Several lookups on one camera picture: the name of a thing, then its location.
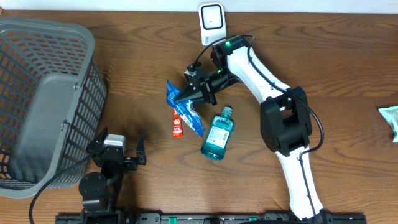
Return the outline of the green tissue pack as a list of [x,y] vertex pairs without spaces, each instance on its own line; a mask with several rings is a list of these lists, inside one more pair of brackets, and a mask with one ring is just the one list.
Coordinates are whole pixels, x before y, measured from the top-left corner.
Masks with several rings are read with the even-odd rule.
[[380,112],[381,116],[387,121],[387,123],[392,128],[394,133],[394,137],[392,142],[397,143],[398,139],[398,122],[397,122],[397,111],[398,106],[391,106],[388,108],[379,108],[378,111]]

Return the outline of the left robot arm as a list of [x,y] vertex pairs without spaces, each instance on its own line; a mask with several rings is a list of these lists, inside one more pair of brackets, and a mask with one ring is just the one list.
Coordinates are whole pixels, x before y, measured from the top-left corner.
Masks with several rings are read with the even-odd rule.
[[78,190],[83,198],[82,223],[134,223],[134,215],[117,207],[124,176],[146,165],[144,134],[140,133],[136,156],[125,156],[126,138],[123,135],[108,134],[104,128],[86,148],[89,158],[101,170],[86,174]]

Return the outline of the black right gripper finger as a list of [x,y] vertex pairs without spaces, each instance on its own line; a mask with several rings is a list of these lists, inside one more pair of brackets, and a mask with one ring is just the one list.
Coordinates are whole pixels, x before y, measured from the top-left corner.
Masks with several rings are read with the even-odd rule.
[[205,99],[202,95],[178,95],[174,98],[174,101],[183,102],[183,101],[191,101],[194,104],[205,103]]
[[201,97],[201,90],[197,84],[190,82],[178,95],[177,100],[197,100]]

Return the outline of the blue mouthwash bottle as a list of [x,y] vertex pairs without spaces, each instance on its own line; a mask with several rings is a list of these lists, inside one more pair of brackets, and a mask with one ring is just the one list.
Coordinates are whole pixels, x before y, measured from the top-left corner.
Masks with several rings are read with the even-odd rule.
[[224,158],[229,137],[234,129],[232,114],[232,107],[225,106],[222,113],[214,117],[206,140],[201,147],[201,153],[205,157],[217,161]]

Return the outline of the red Nescafe coffee stick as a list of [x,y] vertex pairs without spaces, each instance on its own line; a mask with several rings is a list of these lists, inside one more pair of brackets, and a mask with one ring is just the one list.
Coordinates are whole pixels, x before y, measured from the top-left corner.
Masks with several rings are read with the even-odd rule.
[[173,109],[173,138],[183,137],[182,119],[177,113],[176,109]]

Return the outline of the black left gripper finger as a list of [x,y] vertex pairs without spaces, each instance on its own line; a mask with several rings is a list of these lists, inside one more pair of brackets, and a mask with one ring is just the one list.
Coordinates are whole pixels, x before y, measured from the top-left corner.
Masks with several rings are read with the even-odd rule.
[[91,142],[92,146],[99,146],[100,144],[104,143],[104,140],[106,139],[108,135],[108,128],[105,127],[100,133],[99,135],[97,135]]
[[136,155],[137,158],[145,158],[146,156],[144,148],[144,133],[140,133],[139,135],[139,140],[137,142],[137,147],[136,147]]

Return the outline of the blue Oreo cookie pack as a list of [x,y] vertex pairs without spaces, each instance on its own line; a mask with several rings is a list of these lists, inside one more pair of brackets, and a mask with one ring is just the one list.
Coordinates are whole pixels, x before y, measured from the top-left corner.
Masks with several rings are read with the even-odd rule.
[[201,118],[195,111],[193,103],[191,101],[177,102],[174,98],[180,93],[180,90],[174,86],[169,80],[166,84],[166,102],[167,104],[177,110],[177,113],[181,119],[188,125],[188,127],[194,131],[201,138],[205,132]]

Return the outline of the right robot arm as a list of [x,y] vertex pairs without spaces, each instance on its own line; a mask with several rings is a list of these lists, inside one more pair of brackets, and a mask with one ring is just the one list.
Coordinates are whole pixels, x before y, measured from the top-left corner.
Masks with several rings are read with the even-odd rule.
[[323,210],[310,168],[309,137],[311,121],[320,133],[323,126],[309,107],[301,87],[291,88],[276,78],[257,58],[252,48],[253,35],[222,37],[209,46],[211,61],[217,67],[207,75],[199,60],[187,65],[186,87],[174,102],[216,104],[217,92],[241,82],[260,104],[260,130],[268,149],[276,154],[284,171],[290,195],[290,210],[300,221],[316,222]]

